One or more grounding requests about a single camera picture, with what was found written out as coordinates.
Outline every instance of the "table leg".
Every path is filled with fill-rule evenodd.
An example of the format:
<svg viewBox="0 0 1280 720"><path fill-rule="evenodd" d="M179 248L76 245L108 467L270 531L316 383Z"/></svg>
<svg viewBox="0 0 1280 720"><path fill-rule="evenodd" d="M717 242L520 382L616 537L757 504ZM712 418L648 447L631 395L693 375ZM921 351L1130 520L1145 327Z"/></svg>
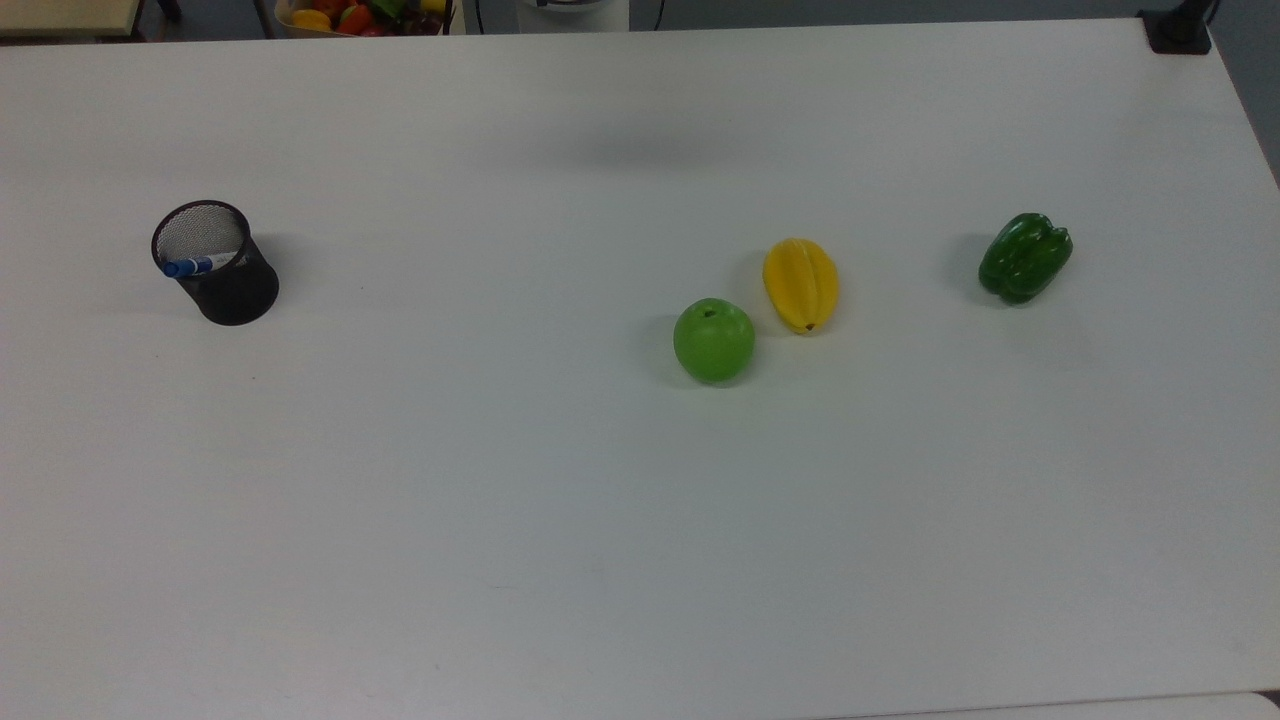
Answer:
<svg viewBox="0 0 1280 720"><path fill-rule="evenodd" d="M271 40L275 37L275 28L271 26L271 15L266 12L266 3L264 0L253 0L253 8L257 10L257 22L262 23L262 37Z"/></svg>
<svg viewBox="0 0 1280 720"><path fill-rule="evenodd" d="M178 0L156 0L156 3L160 4L160 10L170 23L182 22L182 8L178 6Z"/></svg>

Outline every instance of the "black mesh pen holder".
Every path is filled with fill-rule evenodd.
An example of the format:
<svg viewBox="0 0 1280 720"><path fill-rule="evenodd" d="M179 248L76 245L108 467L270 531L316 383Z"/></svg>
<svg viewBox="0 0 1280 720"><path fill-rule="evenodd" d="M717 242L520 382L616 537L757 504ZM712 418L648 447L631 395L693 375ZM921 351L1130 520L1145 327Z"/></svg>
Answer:
<svg viewBox="0 0 1280 720"><path fill-rule="evenodd" d="M280 291L275 270L250 236L248 220L218 200L188 202L160 220L151 258L219 325L261 318Z"/></svg>

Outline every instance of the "bell pepper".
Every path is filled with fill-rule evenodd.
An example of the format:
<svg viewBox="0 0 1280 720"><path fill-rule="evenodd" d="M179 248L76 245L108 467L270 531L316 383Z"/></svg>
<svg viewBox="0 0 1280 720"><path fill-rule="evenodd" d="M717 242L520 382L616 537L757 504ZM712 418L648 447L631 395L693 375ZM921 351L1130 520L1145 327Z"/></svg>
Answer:
<svg viewBox="0 0 1280 720"><path fill-rule="evenodd" d="M1071 256L1071 236L1039 213L1009 220L978 266L982 287L1011 305L1020 305L1048 287Z"/></svg>
<svg viewBox="0 0 1280 720"><path fill-rule="evenodd" d="M374 24L374 12L369 9L369 5L356 5L343 15L342 23L338 24L338 32L343 35L360 35L369 29L371 24Z"/></svg>

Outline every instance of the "white table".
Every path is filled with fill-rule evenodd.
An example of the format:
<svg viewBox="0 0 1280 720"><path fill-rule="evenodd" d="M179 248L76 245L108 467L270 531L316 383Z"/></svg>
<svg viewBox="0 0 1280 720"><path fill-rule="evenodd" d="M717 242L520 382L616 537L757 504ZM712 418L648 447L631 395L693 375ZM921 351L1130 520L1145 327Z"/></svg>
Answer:
<svg viewBox="0 0 1280 720"><path fill-rule="evenodd" d="M1280 687L1280 193L1137 20L0 49L14 717ZM1181 158L1166 151L1183 150ZM238 205L242 328L151 265ZM1025 210L1076 256L1025 309ZM845 295L799 338L764 250ZM673 316L758 357L696 387Z"/></svg>
<svg viewBox="0 0 1280 720"><path fill-rule="evenodd" d="M1256 694L1224 694L1124 702L1084 702L931 715L901 720L1277 720L1280 710Z"/></svg>

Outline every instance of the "green bell pepper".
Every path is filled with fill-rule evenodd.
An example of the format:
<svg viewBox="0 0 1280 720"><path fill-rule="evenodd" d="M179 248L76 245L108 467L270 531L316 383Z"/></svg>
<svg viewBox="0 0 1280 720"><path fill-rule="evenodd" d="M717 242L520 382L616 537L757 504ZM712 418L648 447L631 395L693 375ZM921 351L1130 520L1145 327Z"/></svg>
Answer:
<svg viewBox="0 0 1280 720"><path fill-rule="evenodd" d="M1023 213L1000 231L978 266L982 287L1020 305L1048 287L1071 256L1071 236L1039 213Z"/></svg>

